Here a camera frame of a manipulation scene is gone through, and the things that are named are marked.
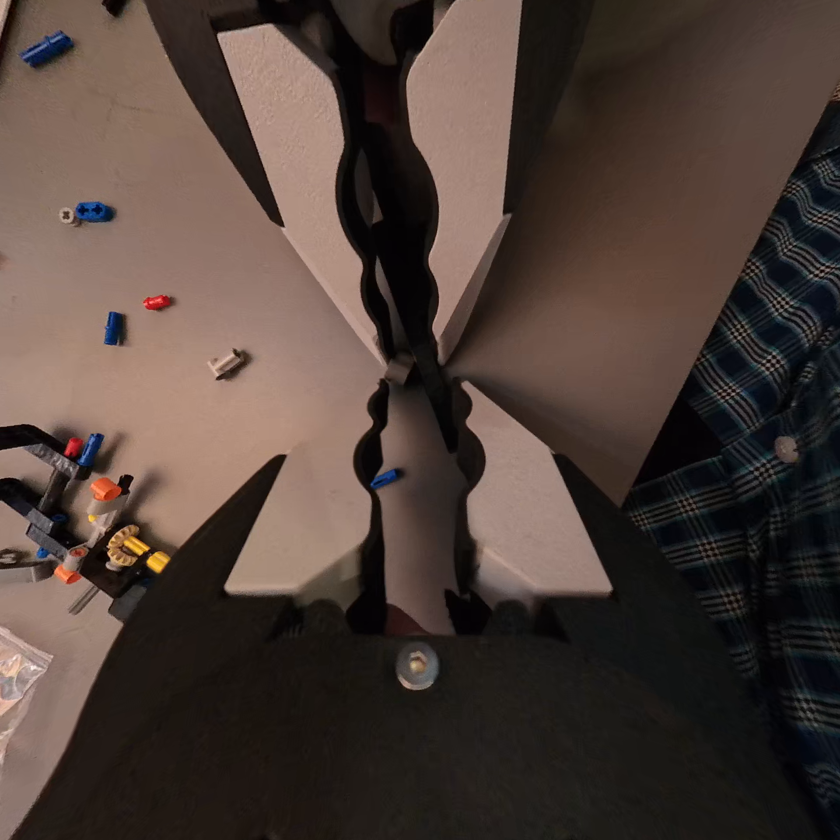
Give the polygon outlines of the person's blue plaid shirt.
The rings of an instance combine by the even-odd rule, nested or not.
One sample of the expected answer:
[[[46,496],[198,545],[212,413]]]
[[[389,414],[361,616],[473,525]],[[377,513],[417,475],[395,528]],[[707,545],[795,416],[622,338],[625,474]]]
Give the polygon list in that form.
[[[837,87],[623,509],[705,608],[787,777],[838,838]]]

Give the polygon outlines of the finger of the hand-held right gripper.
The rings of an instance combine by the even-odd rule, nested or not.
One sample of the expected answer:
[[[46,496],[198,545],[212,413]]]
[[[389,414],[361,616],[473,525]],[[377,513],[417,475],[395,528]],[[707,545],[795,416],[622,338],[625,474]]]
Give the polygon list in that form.
[[[522,2],[457,1],[436,15],[406,78],[413,141],[434,180],[428,265],[444,364],[459,343],[510,221],[504,209]]]
[[[364,308],[364,262],[343,224],[340,171],[345,113],[333,27],[325,14],[301,24],[259,24],[217,34],[288,242],[366,348],[386,355]]]

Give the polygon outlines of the partly built lego assembly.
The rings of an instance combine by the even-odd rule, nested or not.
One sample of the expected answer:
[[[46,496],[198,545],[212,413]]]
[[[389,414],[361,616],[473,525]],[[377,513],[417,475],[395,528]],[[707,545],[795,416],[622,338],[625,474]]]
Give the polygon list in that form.
[[[102,477],[90,483],[87,506],[89,533],[74,532],[62,501],[68,488],[91,477],[103,436],[69,438],[61,443],[42,429],[26,424],[1,428],[1,449],[23,450],[50,468],[45,489],[36,490],[21,479],[1,480],[1,502],[26,525],[25,537],[35,548],[33,557],[15,548],[2,548],[2,583],[38,583],[56,579],[63,585],[84,582],[87,589],[68,611],[79,615],[98,594],[111,603],[108,613],[128,621],[171,557],[141,536],[140,526],[126,517],[133,477]]]

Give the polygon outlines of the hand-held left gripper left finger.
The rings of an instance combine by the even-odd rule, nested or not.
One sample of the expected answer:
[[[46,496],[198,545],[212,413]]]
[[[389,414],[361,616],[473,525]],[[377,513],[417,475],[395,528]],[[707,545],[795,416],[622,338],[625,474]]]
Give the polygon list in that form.
[[[390,384],[339,406],[284,458],[225,583],[230,595],[285,595],[385,609],[382,506]]]

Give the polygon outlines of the light grey lego pin connector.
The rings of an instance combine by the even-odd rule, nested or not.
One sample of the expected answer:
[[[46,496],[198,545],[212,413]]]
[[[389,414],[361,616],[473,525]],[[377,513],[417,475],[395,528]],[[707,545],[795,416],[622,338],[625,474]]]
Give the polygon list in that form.
[[[248,361],[249,355],[246,351],[231,349],[222,356],[208,360],[206,366],[213,378],[219,382],[236,375]]]

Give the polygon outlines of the clear plastic bag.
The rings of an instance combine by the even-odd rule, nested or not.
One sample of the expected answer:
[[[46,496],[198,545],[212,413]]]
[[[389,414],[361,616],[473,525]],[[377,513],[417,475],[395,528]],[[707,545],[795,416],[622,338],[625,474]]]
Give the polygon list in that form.
[[[53,655],[1,627],[1,764],[9,743],[28,710],[39,679]]]

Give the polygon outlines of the black lego beam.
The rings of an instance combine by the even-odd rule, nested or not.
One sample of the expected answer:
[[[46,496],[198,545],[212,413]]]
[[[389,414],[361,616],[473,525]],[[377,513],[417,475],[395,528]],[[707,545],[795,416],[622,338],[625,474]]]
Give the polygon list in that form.
[[[458,447],[451,389],[438,360],[434,320],[438,288],[428,264],[422,226],[385,217],[372,227],[372,240],[388,305],[395,351],[409,353],[414,376],[423,386],[450,454]]]

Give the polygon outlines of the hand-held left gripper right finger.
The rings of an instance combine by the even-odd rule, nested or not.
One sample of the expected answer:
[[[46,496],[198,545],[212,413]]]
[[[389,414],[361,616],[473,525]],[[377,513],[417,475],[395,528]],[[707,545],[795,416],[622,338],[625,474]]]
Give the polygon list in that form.
[[[605,568],[552,450],[475,385],[454,383],[465,525],[465,583],[489,607],[606,598]]]

